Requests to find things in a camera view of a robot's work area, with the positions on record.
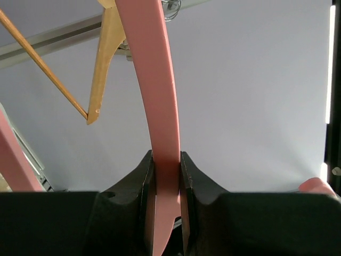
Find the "pink plastic hanger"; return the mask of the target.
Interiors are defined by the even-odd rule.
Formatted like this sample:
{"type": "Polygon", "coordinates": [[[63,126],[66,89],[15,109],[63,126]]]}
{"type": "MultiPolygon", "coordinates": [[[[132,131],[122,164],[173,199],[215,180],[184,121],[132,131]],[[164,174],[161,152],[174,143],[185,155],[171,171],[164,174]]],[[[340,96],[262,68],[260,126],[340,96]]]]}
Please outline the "pink plastic hanger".
{"type": "Polygon", "coordinates": [[[115,1],[133,55],[156,165],[153,255],[161,255],[181,211],[180,128],[175,78],[161,1],[115,1]]]}

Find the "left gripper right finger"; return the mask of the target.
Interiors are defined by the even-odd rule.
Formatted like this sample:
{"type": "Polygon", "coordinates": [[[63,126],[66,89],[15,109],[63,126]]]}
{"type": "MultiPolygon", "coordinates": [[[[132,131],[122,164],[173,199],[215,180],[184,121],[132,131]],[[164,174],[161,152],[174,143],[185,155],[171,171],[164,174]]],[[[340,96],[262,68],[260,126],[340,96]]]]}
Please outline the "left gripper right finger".
{"type": "Polygon", "coordinates": [[[340,255],[340,201],[326,194],[232,193],[181,153],[185,255],[340,255]]]}

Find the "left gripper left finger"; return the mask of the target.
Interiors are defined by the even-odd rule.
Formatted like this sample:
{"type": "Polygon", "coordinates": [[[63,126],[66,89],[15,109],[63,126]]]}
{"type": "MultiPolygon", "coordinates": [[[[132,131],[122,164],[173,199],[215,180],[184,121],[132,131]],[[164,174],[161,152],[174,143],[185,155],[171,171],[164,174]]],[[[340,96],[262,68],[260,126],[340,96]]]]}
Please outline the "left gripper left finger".
{"type": "Polygon", "coordinates": [[[1,193],[1,255],[151,255],[149,151],[104,192],[1,193]]]}

